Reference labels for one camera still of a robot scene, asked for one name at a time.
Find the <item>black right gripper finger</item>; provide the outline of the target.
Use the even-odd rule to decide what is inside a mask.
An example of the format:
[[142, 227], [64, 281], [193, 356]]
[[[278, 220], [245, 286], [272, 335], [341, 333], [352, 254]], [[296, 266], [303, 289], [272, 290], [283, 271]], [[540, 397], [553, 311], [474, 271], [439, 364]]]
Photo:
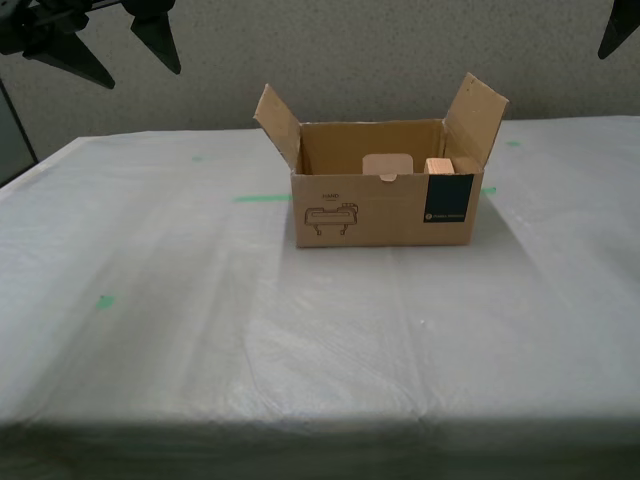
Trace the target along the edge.
[[615, 0], [598, 48], [598, 58], [606, 59], [639, 27], [640, 0]]

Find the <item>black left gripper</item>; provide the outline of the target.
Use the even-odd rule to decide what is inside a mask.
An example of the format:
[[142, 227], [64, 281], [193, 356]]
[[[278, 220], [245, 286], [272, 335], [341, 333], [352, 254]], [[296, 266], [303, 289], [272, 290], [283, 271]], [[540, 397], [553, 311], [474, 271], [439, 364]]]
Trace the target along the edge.
[[[169, 11], [175, 0], [123, 0], [133, 16], [131, 31], [174, 74], [181, 73]], [[88, 14], [120, 1], [3, 0], [1, 2], [1, 53], [23, 52], [23, 57], [64, 70], [106, 89], [115, 80], [75, 34], [83, 30]]]

